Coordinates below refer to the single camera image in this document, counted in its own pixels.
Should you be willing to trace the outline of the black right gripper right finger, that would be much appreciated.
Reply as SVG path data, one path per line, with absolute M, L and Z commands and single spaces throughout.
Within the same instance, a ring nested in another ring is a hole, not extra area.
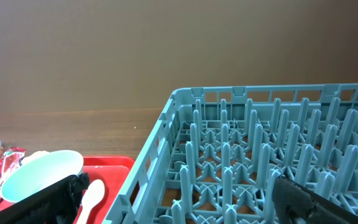
M 280 224 L 358 224 L 357 215 L 285 176 L 275 179 L 272 201 Z

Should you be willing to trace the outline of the green bowl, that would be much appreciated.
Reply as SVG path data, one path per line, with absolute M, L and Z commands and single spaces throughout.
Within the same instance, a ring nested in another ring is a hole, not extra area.
M 50 152 L 13 172 L 2 184 L 1 197 L 7 202 L 20 202 L 69 175 L 81 174 L 83 165 L 84 159 L 79 152 Z

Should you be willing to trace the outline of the white plastic spoon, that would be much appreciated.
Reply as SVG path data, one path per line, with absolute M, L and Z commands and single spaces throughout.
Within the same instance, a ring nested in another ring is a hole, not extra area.
M 77 219 L 76 224 L 86 224 L 92 209 L 102 201 L 105 194 L 104 182 L 96 179 L 90 183 L 88 189 L 83 195 L 81 206 L 82 210 Z

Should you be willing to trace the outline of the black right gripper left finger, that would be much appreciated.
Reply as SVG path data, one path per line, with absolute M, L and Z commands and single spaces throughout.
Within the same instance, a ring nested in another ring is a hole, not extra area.
M 0 211 L 0 224 L 72 224 L 83 191 L 90 186 L 87 173 L 69 175 Z

